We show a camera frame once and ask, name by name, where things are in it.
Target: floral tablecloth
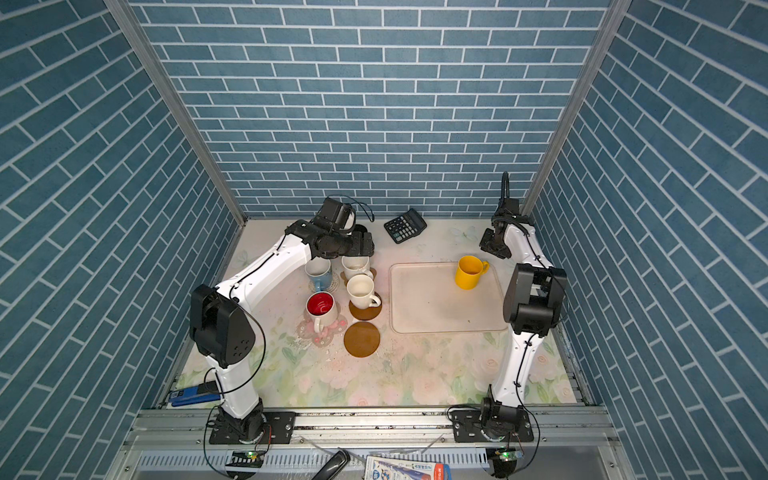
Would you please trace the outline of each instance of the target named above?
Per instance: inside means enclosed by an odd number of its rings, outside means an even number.
[[[285,223],[283,220],[277,225],[284,228]],[[348,296],[338,278],[332,294],[342,306],[341,313],[338,323],[326,329],[324,335],[315,335],[303,318],[310,284],[301,269],[291,273],[265,297],[258,311],[253,312],[260,319],[267,338],[266,358],[253,380],[265,405],[451,405],[477,403],[485,396],[488,384],[498,373],[508,340],[506,330],[402,335],[390,327],[389,267],[394,263],[456,261],[461,255],[474,254],[495,265],[504,289],[511,277],[511,268],[504,260],[488,258],[477,247],[476,232],[485,228],[487,222],[431,220],[429,223],[430,227],[417,240],[400,246],[386,236],[380,224],[369,227],[376,242],[376,254],[372,258],[372,266],[378,272],[376,291],[383,301],[382,312],[371,320],[381,334],[379,348],[371,356],[358,359],[344,348],[344,330],[356,320],[349,313]],[[279,237],[281,229],[268,226],[265,220],[252,220],[247,224],[227,275],[253,261]],[[334,272],[342,271],[338,259],[332,264]],[[261,358],[260,344],[257,338],[258,346],[248,357],[251,368],[256,368]],[[193,349],[175,388],[201,383],[207,369],[202,355]],[[550,336],[536,352],[525,401],[575,402]]]

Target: blue brick wall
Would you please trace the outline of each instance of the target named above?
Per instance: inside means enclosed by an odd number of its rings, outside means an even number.
[[[90,478],[235,225],[101,0],[0,12],[0,478]]]
[[[499,172],[525,196],[609,0],[257,3],[131,2],[250,216],[477,217]]]
[[[768,478],[767,25],[634,0],[536,206],[638,478]]]

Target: black mounting plate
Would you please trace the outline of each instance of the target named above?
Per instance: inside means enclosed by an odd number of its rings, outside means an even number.
[[[272,427],[272,444],[284,445],[290,443],[291,436],[293,435],[293,423],[296,421],[295,412],[264,412],[266,418],[267,427],[265,432]],[[221,425],[222,419],[217,418],[217,422]],[[248,445],[240,443],[236,437],[230,436],[226,429],[211,429],[209,442],[211,445]],[[258,442],[259,447],[266,448],[266,439],[261,439]]]
[[[453,423],[453,441],[456,443],[507,442],[507,440],[509,440],[510,443],[513,443],[518,440],[520,442],[533,442],[534,440],[531,421],[526,412],[523,412],[523,421],[521,422],[518,431],[513,432],[511,438],[509,434],[506,434],[500,440],[496,440],[493,435],[489,435],[492,437],[492,439],[489,439],[483,433],[482,428],[480,427],[480,411],[454,410],[451,412],[451,416]],[[504,431],[506,428],[505,425],[506,424],[494,420],[488,421],[489,429]]]

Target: yellow mug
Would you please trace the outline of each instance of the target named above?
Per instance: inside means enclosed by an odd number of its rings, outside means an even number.
[[[488,271],[490,266],[490,263],[472,255],[462,257],[458,261],[458,268],[456,269],[456,285],[464,290],[472,290],[478,285],[480,277]]]

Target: blue mug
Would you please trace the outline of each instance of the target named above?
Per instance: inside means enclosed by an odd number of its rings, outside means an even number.
[[[331,261],[327,258],[315,257],[306,263],[304,271],[315,284],[316,292],[325,292],[333,282],[333,270]]]

